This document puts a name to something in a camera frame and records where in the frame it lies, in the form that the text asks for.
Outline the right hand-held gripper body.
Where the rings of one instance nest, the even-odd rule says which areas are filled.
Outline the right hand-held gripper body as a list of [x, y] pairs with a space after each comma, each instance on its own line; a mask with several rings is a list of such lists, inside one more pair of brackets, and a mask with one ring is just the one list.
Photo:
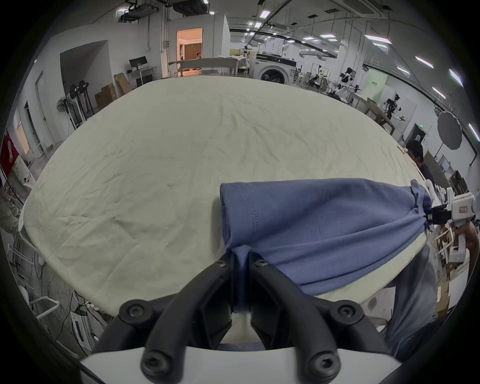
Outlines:
[[442, 225], [446, 231], [437, 239], [447, 237], [448, 241], [440, 249], [446, 263], [463, 263], [467, 255], [466, 238], [464, 234], [456, 235], [455, 231], [473, 219], [477, 210], [477, 201], [471, 192], [456, 195], [453, 188], [446, 190], [446, 204], [430, 207], [426, 210], [429, 225]]

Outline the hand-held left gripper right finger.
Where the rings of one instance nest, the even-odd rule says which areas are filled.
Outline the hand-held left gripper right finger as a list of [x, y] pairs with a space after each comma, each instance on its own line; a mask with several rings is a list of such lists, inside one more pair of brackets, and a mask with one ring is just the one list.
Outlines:
[[260, 254], [250, 253], [251, 326], [266, 350], [293, 347], [302, 383], [327, 384], [341, 373], [339, 349], [391, 357], [360, 304], [305, 294]]

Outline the person's right hand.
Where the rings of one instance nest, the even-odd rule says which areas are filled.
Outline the person's right hand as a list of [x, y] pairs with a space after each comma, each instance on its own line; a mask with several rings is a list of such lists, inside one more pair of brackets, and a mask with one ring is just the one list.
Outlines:
[[455, 229], [455, 234], [465, 235], [465, 246], [469, 250], [469, 266], [474, 267], [479, 256], [479, 238], [475, 226], [471, 221]]

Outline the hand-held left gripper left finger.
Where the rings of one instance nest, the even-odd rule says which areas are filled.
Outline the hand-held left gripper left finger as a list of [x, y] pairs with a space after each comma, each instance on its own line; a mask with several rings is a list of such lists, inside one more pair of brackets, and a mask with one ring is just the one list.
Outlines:
[[236, 257], [224, 254], [176, 294], [123, 303], [93, 354], [144, 347], [139, 367], [152, 383], [183, 378], [188, 346], [213, 350], [232, 326]]

